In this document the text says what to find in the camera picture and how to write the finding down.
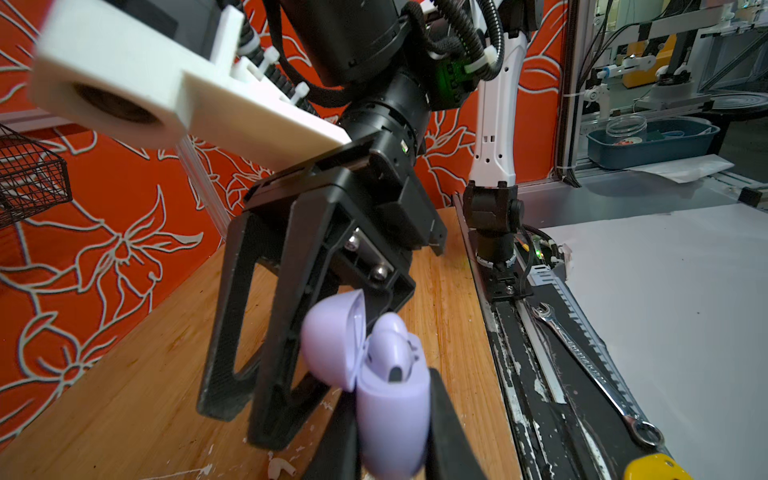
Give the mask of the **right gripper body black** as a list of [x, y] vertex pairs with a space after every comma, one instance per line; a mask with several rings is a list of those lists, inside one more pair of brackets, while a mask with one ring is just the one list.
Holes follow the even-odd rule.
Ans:
[[341, 286], [366, 313], [412, 298], [413, 253], [444, 251], [446, 227], [392, 133], [367, 135], [255, 184], [245, 210], [272, 234], [261, 263], [278, 276], [275, 318], [301, 318]]

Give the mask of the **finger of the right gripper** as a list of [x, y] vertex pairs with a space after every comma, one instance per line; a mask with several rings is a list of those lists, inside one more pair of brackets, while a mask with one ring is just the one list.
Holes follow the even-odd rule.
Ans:
[[[374, 263], [345, 245], [360, 229], [392, 266], [383, 280]], [[363, 207], [359, 194], [338, 186], [302, 193], [289, 204], [275, 298], [269, 328], [260, 350], [248, 438], [264, 448], [281, 450], [294, 438], [328, 391], [307, 374], [293, 381], [304, 316], [320, 300], [349, 285], [365, 293], [366, 326], [383, 313], [397, 312], [412, 297], [408, 274], [412, 254], [389, 242]]]
[[258, 264], [279, 273], [284, 235], [252, 211], [234, 218], [228, 227], [213, 331], [207, 352], [197, 411], [216, 420], [232, 420], [252, 399], [260, 354], [242, 369], [236, 355]]

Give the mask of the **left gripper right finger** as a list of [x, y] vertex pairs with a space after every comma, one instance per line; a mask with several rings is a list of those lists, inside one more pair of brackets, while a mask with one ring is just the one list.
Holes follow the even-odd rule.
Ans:
[[429, 373], [430, 427], [425, 478], [486, 479], [438, 370], [430, 368]]

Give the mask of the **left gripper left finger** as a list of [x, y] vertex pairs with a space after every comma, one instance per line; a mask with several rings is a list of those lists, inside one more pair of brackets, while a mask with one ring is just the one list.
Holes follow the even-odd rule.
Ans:
[[302, 479], [361, 478], [356, 395], [343, 392]]

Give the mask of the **cream earbud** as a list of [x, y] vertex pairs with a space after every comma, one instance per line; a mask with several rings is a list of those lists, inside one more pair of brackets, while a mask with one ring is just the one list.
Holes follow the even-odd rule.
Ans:
[[293, 478], [296, 475], [297, 469], [286, 459], [279, 457], [271, 457], [267, 467], [267, 478], [269, 480], [279, 480], [284, 475], [288, 475]]

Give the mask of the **purple round case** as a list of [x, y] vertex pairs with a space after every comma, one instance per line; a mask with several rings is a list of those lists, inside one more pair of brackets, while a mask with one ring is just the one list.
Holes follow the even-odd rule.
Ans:
[[410, 479], [419, 472], [426, 456], [429, 368], [421, 341], [408, 331], [415, 356], [409, 379], [386, 383], [375, 376], [365, 364], [373, 327], [366, 326], [363, 291], [332, 295], [306, 314], [301, 326], [301, 354], [315, 378], [356, 395], [361, 454], [368, 472], [377, 479]]

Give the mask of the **purple earbud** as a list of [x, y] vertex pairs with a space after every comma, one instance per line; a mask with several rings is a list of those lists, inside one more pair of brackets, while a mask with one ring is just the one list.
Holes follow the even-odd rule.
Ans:
[[409, 379], [414, 363], [404, 320], [395, 313], [384, 314], [368, 337], [365, 364], [386, 383], [403, 383]]

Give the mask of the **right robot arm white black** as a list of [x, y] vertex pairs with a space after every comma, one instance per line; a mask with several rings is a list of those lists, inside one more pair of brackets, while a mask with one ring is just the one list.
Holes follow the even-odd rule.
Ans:
[[430, 115], [457, 108], [502, 69], [501, 9], [479, 5], [481, 33], [456, 1], [439, 1], [433, 37], [414, 1], [268, 1], [272, 44], [289, 22], [316, 67], [311, 103], [339, 107], [347, 139], [254, 184], [229, 225], [197, 412], [233, 420], [248, 441], [285, 448], [329, 389], [293, 378], [306, 314], [343, 286], [361, 290], [363, 326], [413, 296], [414, 251], [441, 254], [446, 228], [414, 166]]

